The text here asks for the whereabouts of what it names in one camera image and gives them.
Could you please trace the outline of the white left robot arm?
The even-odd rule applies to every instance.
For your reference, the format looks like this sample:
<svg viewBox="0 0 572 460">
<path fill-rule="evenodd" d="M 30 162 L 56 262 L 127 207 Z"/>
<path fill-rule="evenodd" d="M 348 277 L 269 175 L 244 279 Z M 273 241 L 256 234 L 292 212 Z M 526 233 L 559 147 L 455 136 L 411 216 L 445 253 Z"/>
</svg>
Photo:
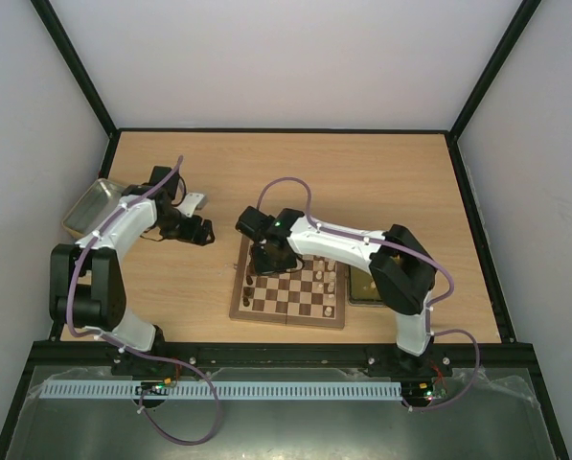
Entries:
<svg viewBox="0 0 572 460">
<path fill-rule="evenodd" d="M 70 335 L 92 335 L 120 348 L 148 352 L 161 335 L 126 305 L 121 263 L 147 232 L 160 241 L 205 246 L 215 241 L 213 224 L 198 215 L 204 194 L 188 192 L 181 166 L 156 166 L 149 181 L 115 194 L 97 210 L 81 200 L 92 226 L 72 244 L 59 244 L 50 259 L 51 318 Z"/>
</svg>

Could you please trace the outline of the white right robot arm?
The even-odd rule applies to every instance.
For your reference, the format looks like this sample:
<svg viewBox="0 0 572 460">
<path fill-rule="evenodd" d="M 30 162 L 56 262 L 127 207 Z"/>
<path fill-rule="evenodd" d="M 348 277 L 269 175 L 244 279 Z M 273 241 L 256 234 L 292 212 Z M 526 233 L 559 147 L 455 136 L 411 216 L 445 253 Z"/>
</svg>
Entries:
<svg viewBox="0 0 572 460">
<path fill-rule="evenodd" d="M 395 224 L 388 231 L 359 230 L 294 209 L 274 217 L 252 206 L 240 214 L 235 228 L 251 241 L 258 274 L 286 272 L 302 257 L 317 256 L 370 275 L 381 301 L 396 316 L 399 368 L 415 376 L 429 365 L 430 313 L 452 295 L 454 280 L 408 228 Z"/>
</svg>

